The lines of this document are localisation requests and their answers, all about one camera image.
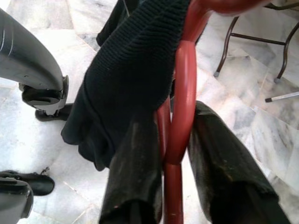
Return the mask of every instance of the marble floor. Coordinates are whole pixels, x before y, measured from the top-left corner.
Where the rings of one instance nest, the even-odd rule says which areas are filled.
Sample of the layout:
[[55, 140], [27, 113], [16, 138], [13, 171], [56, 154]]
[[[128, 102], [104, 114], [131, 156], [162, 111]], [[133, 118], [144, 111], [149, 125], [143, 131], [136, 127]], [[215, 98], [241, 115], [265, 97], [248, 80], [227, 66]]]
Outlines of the marble floor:
[[[1, 0], [0, 8], [31, 31], [70, 77], [73, 102], [84, 73], [99, 50], [95, 42], [116, 0]], [[235, 32], [285, 41], [299, 12], [259, 8], [242, 15]], [[197, 99], [213, 108], [247, 146], [280, 196], [292, 224], [299, 224], [299, 98], [272, 103], [264, 99], [299, 91], [299, 31], [290, 43], [289, 63], [281, 83], [274, 77], [283, 49], [232, 38], [228, 57], [216, 79], [231, 17], [212, 15], [197, 45]], [[62, 121], [42, 123], [24, 104], [17, 83], [0, 79], [0, 170], [40, 172], [50, 168], [52, 194], [35, 197], [33, 211], [20, 224], [97, 223], [108, 170], [97, 172], [77, 148], [65, 144]], [[186, 224], [209, 223], [200, 210], [188, 158], [183, 160]]]

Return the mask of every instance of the white marble tile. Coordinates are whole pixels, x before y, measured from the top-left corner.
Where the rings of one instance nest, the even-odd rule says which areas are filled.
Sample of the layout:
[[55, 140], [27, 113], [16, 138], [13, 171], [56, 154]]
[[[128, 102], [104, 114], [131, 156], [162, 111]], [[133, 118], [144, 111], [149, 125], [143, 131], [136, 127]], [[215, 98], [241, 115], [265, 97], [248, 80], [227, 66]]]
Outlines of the white marble tile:
[[292, 224], [299, 223], [299, 192], [295, 191], [281, 179], [275, 178], [271, 182], [280, 199], [280, 206]]
[[216, 112], [238, 139], [245, 142], [256, 113], [236, 96], [226, 98]]
[[35, 197], [33, 211], [64, 224], [72, 224], [89, 206], [89, 202], [58, 179], [53, 192]]
[[91, 46], [95, 51], [99, 51], [100, 46], [96, 41], [98, 34], [79, 34], [78, 36], [84, 40], [89, 46]]
[[77, 46], [55, 53], [62, 74], [69, 76], [69, 95], [67, 103], [73, 103], [84, 75], [96, 52], [88, 45]]
[[194, 175], [191, 169], [188, 153], [185, 153], [182, 161], [183, 175], [183, 204], [184, 223], [186, 224], [209, 224], [201, 209], [196, 189]]
[[73, 29], [39, 29], [32, 33], [54, 56], [58, 51], [86, 44]]
[[21, 100], [18, 89], [1, 104], [0, 115], [0, 154], [5, 158], [0, 170], [40, 172], [65, 147], [60, 136], [64, 122], [35, 119], [35, 109]]
[[1, 0], [0, 8], [3, 9], [4, 11], [6, 11], [10, 2], [11, 2], [11, 0]]
[[200, 89], [197, 90], [196, 99], [202, 101], [214, 111], [218, 112], [230, 93], [214, 77], [209, 76]]
[[269, 178], [269, 176], [272, 174], [272, 171], [258, 160], [256, 160], [256, 164], [261, 169], [265, 177]]
[[40, 30], [35, 32], [35, 35], [54, 56], [63, 76], [69, 76], [67, 102], [74, 102], [85, 72], [96, 52], [79, 38], [74, 30]]
[[96, 224], [99, 221], [100, 210], [96, 207], [88, 208], [73, 224]]
[[0, 77], [0, 88], [14, 89], [18, 84], [15, 81]]
[[284, 181], [299, 192], [299, 132], [297, 133], [297, 138], [294, 144], [294, 150], [291, 155], [291, 160], [286, 173]]
[[242, 49], [265, 66], [269, 66], [276, 59], [275, 52], [266, 43], [247, 42], [242, 45]]
[[197, 76], [196, 76], [196, 93], [197, 93], [196, 96], [197, 97], [200, 97], [201, 91], [203, 91], [205, 83], [209, 78], [212, 78], [212, 73], [197, 66]]
[[[282, 52], [280, 57], [277, 57], [270, 65], [271, 72], [278, 76], [283, 63], [283, 56]], [[287, 66], [283, 73], [283, 78], [290, 81], [296, 86], [299, 86], [299, 76], [298, 76], [298, 69], [299, 69], [299, 51], [298, 54], [293, 55], [293, 53], [288, 54]]]
[[29, 30], [73, 29], [66, 0], [12, 0], [7, 12]]
[[197, 65], [213, 74], [218, 67], [223, 44], [224, 40], [219, 38], [217, 31], [208, 24], [196, 45]]
[[284, 180], [298, 131], [257, 109], [251, 133], [257, 159]]
[[68, 0], [78, 34], [98, 33], [104, 27], [116, 0]]
[[0, 98], [6, 98], [10, 95], [12, 89], [0, 87]]
[[232, 132], [241, 141], [245, 141], [255, 112], [236, 95], [231, 94], [214, 77], [208, 75], [204, 77], [206, 77], [206, 81], [197, 89], [196, 99], [211, 107]]
[[78, 147], [72, 146], [62, 150], [50, 170], [53, 178], [63, 180], [90, 203], [101, 208], [108, 169], [97, 171], [92, 162], [85, 160], [78, 153]]
[[31, 211], [28, 218], [20, 219], [18, 224], [64, 224], [52, 218], [42, 216], [34, 211]]
[[246, 146], [251, 156], [257, 161], [256, 152], [254, 149], [254, 140], [251, 131], [249, 131], [247, 138], [243, 141], [243, 144]]
[[228, 57], [217, 80], [246, 105], [259, 95], [268, 68], [250, 56]]
[[266, 79], [260, 89], [259, 96], [252, 103], [251, 107], [258, 106], [267, 111], [272, 116], [284, 121], [292, 127], [299, 129], [299, 101], [298, 98], [288, 98], [266, 103], [266, 98], [281, 96], [284, 94], [297, 92], [299, 87], [292, 84], [285, 78], [281, 79], [281, 83], [273, 82], [276, 73], [268, 70]]

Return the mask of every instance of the dark fabric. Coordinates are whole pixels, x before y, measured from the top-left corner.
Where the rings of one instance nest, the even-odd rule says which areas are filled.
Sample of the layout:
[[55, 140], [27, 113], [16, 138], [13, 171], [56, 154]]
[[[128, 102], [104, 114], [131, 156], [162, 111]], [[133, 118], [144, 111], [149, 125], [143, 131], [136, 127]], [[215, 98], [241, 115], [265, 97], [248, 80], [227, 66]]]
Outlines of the dark fabric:
[[105, 41], [88, 68], [62, 137], [79, 145], [98, 170], [109, 166], [132, 115], [140, 108], [155, 111], [169, 95], [188, 4], [144, 1]]
[[140, 5], [142, 0], [118, 0], [108, 21], [97, 36], [97, 43], [102, 46], [112, 32]]
[[188, 153], [201, 207], [209, 220], [216, 201], [229, 199], [237, 185], [252, 185], [262, 196], [272, 196], [278, 202], [274, 189], [247, 148], [202, 102], [196, 104]]
[[111, 161], [100, 223], [137, 224], [137, 220], [142, 224], [159, 223], [161, 182], [158, 133], [153, 113], [137, 112]]

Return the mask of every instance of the black cloth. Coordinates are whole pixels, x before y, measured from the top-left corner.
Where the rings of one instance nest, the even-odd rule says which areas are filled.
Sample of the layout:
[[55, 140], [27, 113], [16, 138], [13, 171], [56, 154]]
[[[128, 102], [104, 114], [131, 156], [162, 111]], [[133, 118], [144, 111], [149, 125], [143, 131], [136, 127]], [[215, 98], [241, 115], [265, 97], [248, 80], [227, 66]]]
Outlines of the black cloth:
[[[213, 223], [261, 223], [248, 220], [249, 217], [260, 218], [259, 215], [269, 215], [265, 213], [264, 208], [260, 209], [257, 204], [253, 205], [254, 208], [242, 208], [246, 203], [252, 204], [250, 200], [258, 197], [262, 198], [260, 203], [263, 200], [267, 204], [269, 200], [274, 201], [276, 206], [271, 209], [277, 213], [280, 212], [280, 218], [285, 220], [278, 206], [278, 196], [247, 148], [221, 118], [202, 102], [196, 104], [188, 153], [201, 207], [206, 217]], [[246, 200], [240, 201], [246, 197], [245, 192], [248, 188], [258, 196], [251, 194]], [[248, 211], [248, 222], [233, 221], [237, 217], [241, 218], [239, 215], [244, 211]], [[258, 211], [260, 214], [249, 215], [252, 211]]]
[[104, 42], [62, 130], [69, 144], [109, 167], [132, 115], [155, 111], [170, 93], [189, 0], [146, 0]]
[[108, 37], [132, 12], [143, 2], [143, 0], [118, 0], [114, 6], [109, 19], [101, 32], [97, 35], [97, 43], [102, 46]]
[[162, 214], [161, 158], [153, 113], [138, 111], [111, 164], [101, 224], [154, 224]]

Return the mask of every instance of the chair leg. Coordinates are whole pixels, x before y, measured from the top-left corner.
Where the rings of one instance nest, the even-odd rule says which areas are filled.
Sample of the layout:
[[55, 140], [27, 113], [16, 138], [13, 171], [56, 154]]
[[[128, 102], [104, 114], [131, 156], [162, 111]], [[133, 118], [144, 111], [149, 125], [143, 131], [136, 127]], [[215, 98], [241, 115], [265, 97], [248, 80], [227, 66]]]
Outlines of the chair leg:
[[283, 61], [281, 70], [280, 70], [277, 78], [274, 79], [275, 83], [279, 83], [280, 82], [280, 78], [282, 77], [283, 73], [285, 72], [285, 68], [286, 68], [287, 63], [288, 63], [288, 49], [289, 49], [289, 44], [290, 44], [290, 41], [291, 41], [292, 37], [294, 36], [295, 32], [298, 29], [299, 29], [299, 22], [296, 24], [296, 26], [293, 28], [293, 30], [290, 32], [288, 38], [286, 39], [285, 47], [284, 47], [284, 61]]
[[228, 44], [229, 44], [229, 39], [230, 39], [230, 35], [233, 31], [233, 28], [235, 26], [235, 24], [237, 23], [238, 21], [238, 16], [235, 17], [232, 21], [232, 23], [230, 24], [229, 28], [228, 28], [228, 32], [226, 34], [226, 38], [225, 38], [225, 42], [224, 42], [224, 49], [223, 49], [223, 53], [222, 53], [222, 58], [221, 58], [221, 61], [218, 65], [218, 68], [216, 70], [216, 72], [214, 73], [214, 77], [218, 77], [219, 76], [219, 73], [221, 71], [221, 68], [223, 67], [223, 64], [225, 62], [225, 59], [226, 59], [226, 56], [228, 54]]

